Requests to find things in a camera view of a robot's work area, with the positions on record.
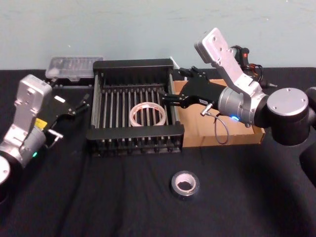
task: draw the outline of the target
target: dish rack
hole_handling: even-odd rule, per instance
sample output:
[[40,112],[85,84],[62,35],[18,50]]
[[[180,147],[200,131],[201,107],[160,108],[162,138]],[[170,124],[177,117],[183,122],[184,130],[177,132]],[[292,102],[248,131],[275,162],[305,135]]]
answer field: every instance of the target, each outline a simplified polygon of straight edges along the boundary
[[[184,126],[178,110],[161,101],[160,92],[175,93],[173,62],[170,59],[96,61],[93,64],[94,92],[91,127],[86,138],[94,155],[124,155],[180,152]],[[144,109],[135,115],[141,127],[132,127],[129,111],[142,102],[160,104],[158,111]]]

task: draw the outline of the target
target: roll of tape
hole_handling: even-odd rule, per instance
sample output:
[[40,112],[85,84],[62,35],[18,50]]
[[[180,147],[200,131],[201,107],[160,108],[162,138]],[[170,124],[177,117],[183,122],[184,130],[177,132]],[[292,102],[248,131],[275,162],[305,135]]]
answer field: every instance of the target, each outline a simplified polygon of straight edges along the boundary
[[133,127],[142,126],[141,124],[139,124],[135,121],[134,116],[138,111],[140,111],[142,109],[147,109],[147,108],[157,110],[159,113],[161,113],[161,120],[159,122],[157,122],[156,124],[154,124],[154,126],[164,125],[164,123],[166,122],[166,112],[162,106],[160,106],[159,104],[153,103],[153,102],[143,102],[143,103],[140,103],[138,105],[135,105],[129,112],[130,124]]
[[197,195],[199,190],[199,180],[190,171],[180,171],[173,175],[171,180],[173,194],[180,200],[189,200]]

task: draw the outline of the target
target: cable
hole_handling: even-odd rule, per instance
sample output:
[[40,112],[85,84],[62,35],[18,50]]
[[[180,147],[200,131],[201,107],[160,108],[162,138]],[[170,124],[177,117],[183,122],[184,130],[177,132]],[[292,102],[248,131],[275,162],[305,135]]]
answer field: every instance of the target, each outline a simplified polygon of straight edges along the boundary
[[[221,118],[219,118],[219,117],[216,116],[216,115],[211,114],[210,112],[208,112],[208,113],[206,113],[206,114],[207,114],[208,116],[211,116],[211,117],[215,118],[214,123],[215,123],[215,138],[216,138],[216,141],[217,141],[219,144],[221,144],[221,145],[227,144],[228,141],[229,141],[229,130],[228,130],[228,127],[226,126],[225,122],[224,122]],[[227,139],[226,139],[225,142],[220,142],[220,141],[218,140],[218,136],[217,136],[217,120],[219,120],[219,121],[222,123],[222,125],[224,126],[224,128],[226,129],[226,132],[227,132]]]

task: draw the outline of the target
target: clear plastic box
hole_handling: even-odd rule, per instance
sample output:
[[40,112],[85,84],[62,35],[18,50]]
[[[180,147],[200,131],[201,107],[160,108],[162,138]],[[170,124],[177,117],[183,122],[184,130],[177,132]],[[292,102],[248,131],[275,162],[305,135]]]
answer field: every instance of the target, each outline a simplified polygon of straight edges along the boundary
[[102,60],[102,56],[52,57],[45,76],[49,79],[67,78],[70,81],[94,78],[93,63]]

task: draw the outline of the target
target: metal bracket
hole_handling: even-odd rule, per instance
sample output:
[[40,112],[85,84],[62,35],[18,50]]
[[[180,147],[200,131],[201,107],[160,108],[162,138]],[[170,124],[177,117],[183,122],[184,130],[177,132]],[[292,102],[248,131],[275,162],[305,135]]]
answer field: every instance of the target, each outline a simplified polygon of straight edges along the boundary
[[261,93],[262,88],[243,73],[219,29],[207,32],[195,43],[195,48],[205,63],[211,63],[218,70],[229,88],[243,94],[243,106],[250,110],[251,98]]
[[4,137],[4,142],[21,147],[34,128],[35,119],[43,105],[51,97],[52,88],[33,75],[27,75],[20,83],[14,105],[14,121]]

